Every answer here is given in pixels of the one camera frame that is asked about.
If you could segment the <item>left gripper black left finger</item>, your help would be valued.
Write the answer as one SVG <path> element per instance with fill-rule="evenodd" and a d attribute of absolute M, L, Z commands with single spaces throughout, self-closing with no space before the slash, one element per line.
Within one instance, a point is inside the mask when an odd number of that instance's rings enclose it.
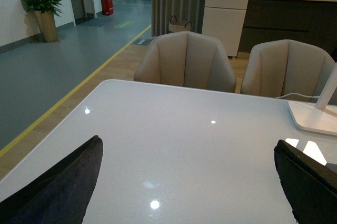
<path fill-rule="evenodd" d="M 103 141 L 93 136 L 1 202 L 1 223 L 82 223 L 95 189 Z"/>

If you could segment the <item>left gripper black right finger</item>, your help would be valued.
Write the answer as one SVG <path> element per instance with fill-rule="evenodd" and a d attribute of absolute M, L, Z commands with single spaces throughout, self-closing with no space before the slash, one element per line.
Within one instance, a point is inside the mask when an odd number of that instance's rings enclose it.
<path fill-rule="evenodd" d="M 298 223 L 336 223 L 336 172 L 284 140 L 274 148 L 274 163 Z"/>

